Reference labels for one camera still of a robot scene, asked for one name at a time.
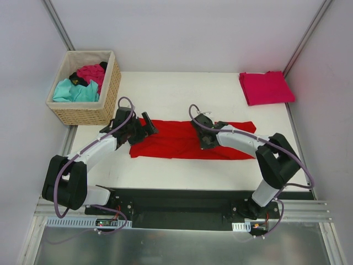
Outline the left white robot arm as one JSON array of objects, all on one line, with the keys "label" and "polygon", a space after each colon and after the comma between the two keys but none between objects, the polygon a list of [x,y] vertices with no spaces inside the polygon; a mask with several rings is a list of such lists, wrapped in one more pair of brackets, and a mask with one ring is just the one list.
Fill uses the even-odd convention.
[{"label": "left white robot arm", "polygon": [[116,210],[116,200],[111,198],[109,188],[88,184],[89,171],[107,155],[111,155],[123,144],[131,146],[158,133],[146,112],[143,121],[128,107],[119,107],[115,118],[99,131],[95,140],[77,152],[67,156],[54,156],[49,163],[42,198],[56,203],[55,209],[64,206],[77,210],[86,205],[97,205],[105,215]]}]

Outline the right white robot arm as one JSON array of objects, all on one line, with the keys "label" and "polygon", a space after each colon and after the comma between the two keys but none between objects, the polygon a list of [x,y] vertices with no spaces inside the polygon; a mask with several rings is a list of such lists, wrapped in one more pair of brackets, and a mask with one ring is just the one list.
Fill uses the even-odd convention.
[{"label": "right white robot arm", "polygon": [[256,158],[263,179],[247,201],[237,206],[237,213],[244,218],[255,220],[266,214],[269,203],[301,168],[300,160],[282,134],[262,138],[223,121],[213,123],[204,114],[190,123],[201,149],[227,147]]}]

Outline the red t shirt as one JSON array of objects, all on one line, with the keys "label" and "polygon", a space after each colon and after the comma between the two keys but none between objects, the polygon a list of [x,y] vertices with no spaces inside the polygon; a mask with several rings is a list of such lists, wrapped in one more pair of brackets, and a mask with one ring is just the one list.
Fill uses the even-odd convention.
[{"label": "red t shirt", "polygon": [[230,147],[203,150],[189,121],[153,120],[159,133],[132,145],[130,157],[178,158],[188,160],[249,160],[254,157]]}]

